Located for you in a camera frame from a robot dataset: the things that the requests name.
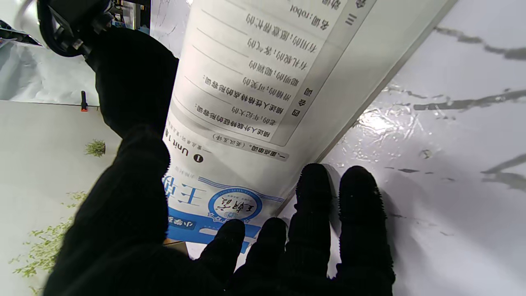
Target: workbook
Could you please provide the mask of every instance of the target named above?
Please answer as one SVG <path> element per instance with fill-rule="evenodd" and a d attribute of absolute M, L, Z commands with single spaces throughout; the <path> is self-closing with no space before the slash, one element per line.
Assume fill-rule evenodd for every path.
<path fill-rule="evenodd" d="M 163 137 L 168 237 L 240 219 L 245 250 L 453 3 L 195 0 Z"/>

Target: marble surface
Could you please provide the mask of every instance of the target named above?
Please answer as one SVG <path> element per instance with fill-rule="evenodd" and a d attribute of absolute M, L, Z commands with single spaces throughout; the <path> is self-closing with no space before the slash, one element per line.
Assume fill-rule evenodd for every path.
<path fill-rule="evenodd" d="M 152 6 L 152 36 L 180 55 L 189 3 Z M 526 292 L 525 9 L 459 0 L 323 161 L 335 180 L 353 165 L 376 177 L 395 295 Z"/>

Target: white wall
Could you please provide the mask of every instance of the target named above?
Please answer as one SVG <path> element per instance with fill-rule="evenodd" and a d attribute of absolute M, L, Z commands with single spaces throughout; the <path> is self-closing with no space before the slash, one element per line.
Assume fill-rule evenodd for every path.
<path fill-rule="evenodd" d="M 93 139 L 106 155 L 84 154 Z M 26 254 L 28 232 L 71 216 L 66 193 L 89 191 L 116 154 L 120 138 L 95 108 L 0 101 L 0 294 L 32 295 L 39 281 L 12 274 L 7 262 Z"/>

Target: finger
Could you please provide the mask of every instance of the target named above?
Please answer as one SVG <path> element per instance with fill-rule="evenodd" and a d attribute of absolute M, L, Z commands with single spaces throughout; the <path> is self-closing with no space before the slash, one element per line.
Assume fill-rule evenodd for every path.
<path fill-rule="evenodd" d="M 376 289 L 390 291 L 395 274 L 375 178 L 361 166 L 348 169 L 340 182 L 339 205 L 341 264 L 337 279 L 353 285 L 375 282 Z"/>
<path fill-rule="evenodd" d="M 289 242 L 281 270 L 287 274 L 327 276 L 330 257 L 329 174 L 321 164 L 301 171 L 296 187 L 296 213 L 290 220 Z"/>
<path fill-rule="evenodd" d="M 278 263 L 285 251 L 287 225 L 280 218 L 268 219 L 259 231 L 258 239 L 250 247 L 245 264 L 230 278 L 227 290 L 239 290 L 251 280 L 277 275 Z"/>
<path fill-rule="evenodd" d="M 245 224 L 241 220 L 230 220 L 219 229 L 198 261 L 204 264 L 221 283 L 226 283 L 234 273 L 244 238 Z"/>

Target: black cable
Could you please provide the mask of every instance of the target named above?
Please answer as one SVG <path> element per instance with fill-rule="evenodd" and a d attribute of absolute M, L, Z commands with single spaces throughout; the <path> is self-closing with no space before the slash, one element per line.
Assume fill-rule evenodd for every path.
<path fill-rule="evenodd" d="M 80 52 L 74 48 L 63 49 L 54 38 L 55 30 L 53 28 L 53 16 L 49 10 L 49 0 L 37 0 L 36 8 L 38 21 L 40 23 L 40 34 L 49 49 L 58 55 L 72 57 L 80 55 Z"/>

